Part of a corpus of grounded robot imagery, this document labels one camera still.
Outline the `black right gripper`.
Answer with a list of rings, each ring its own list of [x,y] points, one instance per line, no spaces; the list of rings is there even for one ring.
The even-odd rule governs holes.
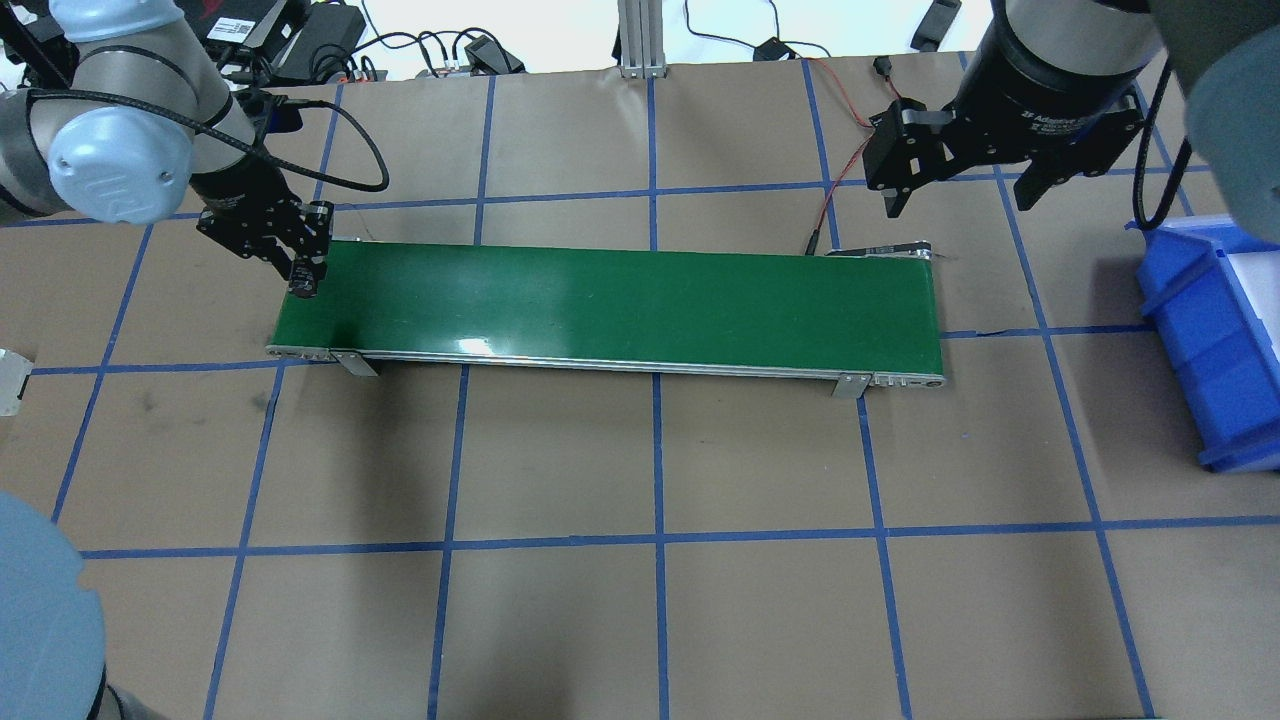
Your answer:
[[[899,97],[870,119],[865,183],[882,196],[888,218],[899,218],[920,187],[959,174],[948,143],[955,120],[1011,161],[1038,152],[1014,184],[1020,211],[1074,176],[1106,174],[1147,127],[1138,92],[1128,88],[1160,47],[1149,3],[991,6],[989,27],[950,106],[931,110]]]

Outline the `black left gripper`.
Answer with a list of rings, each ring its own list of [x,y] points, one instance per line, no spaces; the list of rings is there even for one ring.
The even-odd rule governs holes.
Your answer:
[[[189,187],[204,201],[197,231],[236,256],[264,260],[285,283],[297,258],[326,264],[334,204],[303,205],[271,163],[246,154],[220,170],[192,174]]]

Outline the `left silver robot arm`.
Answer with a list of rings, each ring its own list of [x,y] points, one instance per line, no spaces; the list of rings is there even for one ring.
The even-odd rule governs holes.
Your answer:
[[[298,297],[326,274],[332,205],[306,202],[173,1],[52,1],[70,87],[3,95],[3,224],[64,211],[152,224],[195,193],[198,231]]]

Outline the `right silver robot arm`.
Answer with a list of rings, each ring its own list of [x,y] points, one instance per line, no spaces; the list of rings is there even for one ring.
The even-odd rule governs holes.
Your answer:
[[[1185,102],[1185,138],[1236,224],[1277,241],[1275,1],[996,1],[955,99],[911,97],[873,117],[867,186],[899,217],[924,184],[973,167],[1023,164],[1021,210],[1075,176],[1107,173],[1152,119],[1137,78],[1164,53]]]

